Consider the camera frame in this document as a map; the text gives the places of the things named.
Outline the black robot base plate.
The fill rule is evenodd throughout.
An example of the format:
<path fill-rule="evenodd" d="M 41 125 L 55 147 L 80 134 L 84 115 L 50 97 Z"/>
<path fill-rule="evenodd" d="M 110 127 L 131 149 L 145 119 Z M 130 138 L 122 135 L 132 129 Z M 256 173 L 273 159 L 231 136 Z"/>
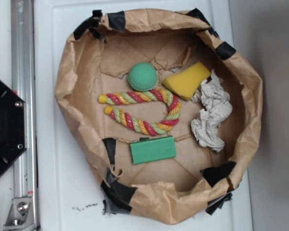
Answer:
<path fill-rule="evenodd" d="M 0 177 L 26 150 L 25 105 L 0 80 Z"/>

